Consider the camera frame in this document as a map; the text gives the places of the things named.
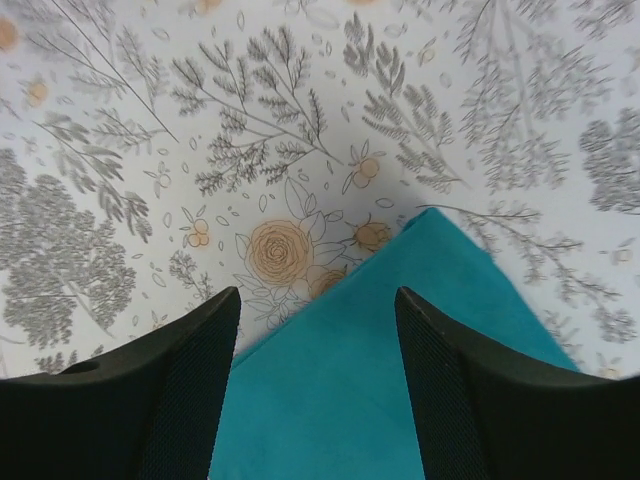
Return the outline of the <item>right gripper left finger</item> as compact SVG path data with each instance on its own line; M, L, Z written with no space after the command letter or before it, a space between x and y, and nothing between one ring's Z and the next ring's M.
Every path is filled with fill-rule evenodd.
M2 381L2 478L206 478L240 311L228 287L58 374Z

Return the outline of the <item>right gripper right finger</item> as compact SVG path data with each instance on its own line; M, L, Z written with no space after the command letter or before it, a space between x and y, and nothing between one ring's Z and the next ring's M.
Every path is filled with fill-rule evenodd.
M638 377L519 353L407 287L395 317L426 478L638 478Z

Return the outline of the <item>teal t shirt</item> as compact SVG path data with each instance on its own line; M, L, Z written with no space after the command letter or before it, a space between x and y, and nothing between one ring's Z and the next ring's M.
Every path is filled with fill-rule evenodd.
M519 352L574 368L489 255L428 209L239 356L210 477L422 478L395 321L404 286Z

